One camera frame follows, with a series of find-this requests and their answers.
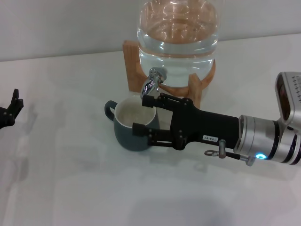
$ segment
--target metal spigot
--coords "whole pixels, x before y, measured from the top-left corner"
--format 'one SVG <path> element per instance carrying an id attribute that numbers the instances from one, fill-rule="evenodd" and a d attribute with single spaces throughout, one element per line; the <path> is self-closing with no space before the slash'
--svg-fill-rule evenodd
<path id="1" fill-rule="evenodd" d="M 162 84 L 166 80 L 166 71 L 163 68 L 153 67 L 150 69 L 149 76 L 144 82 L 140 97 L 143 98 L 144 95 L 148 95 L 154 89 L 159 92 L 159 84 Z"/>

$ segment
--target dark teal mug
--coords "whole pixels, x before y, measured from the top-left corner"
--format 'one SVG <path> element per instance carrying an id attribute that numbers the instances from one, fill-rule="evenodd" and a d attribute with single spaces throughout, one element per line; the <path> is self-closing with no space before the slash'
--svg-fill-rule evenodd
<path id="1" fill-rule="evenodd" d="M 144 124 L 159 129 L 159 119 L 155 107 L 142 106 L 139 96 L 130 97 L 119 104 L 110 100 L 104 106 L 105 115 L 113 121 L 114 132 L 118 142 L 130 151 L 143 151 L 149 148 L 147 137 L 133 135 L 133 123 Z"/>

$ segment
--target water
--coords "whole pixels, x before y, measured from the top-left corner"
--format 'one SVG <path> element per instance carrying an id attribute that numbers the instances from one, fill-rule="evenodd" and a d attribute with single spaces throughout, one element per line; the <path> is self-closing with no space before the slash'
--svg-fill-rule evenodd
<path id="1" fill-rule="evenodd" d="M 210 72 L 218 40 L 217 15 L 206 1 L 156 1 L 145 4 L 138 29 L 139 54 L 146 75 L 152 67 L 167 71 L 165 85 L 188 86 Z"/>

